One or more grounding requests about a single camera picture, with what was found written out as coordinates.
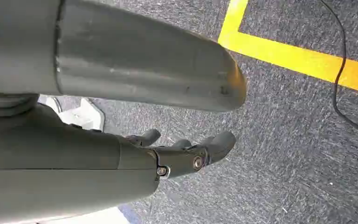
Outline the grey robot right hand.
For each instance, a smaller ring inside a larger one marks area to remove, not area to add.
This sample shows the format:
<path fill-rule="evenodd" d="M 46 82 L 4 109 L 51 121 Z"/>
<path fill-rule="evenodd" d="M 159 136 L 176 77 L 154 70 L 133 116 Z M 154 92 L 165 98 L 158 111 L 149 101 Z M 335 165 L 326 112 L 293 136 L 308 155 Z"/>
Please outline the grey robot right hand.
<path fill-rule="evenodd" d="M 218 43 L 90 0 L 0 0 L 0 224 L 87 214 L 147 197 L 234 147 L 65 124 L 40 94 L 227 112 L 246 79 Z"/>

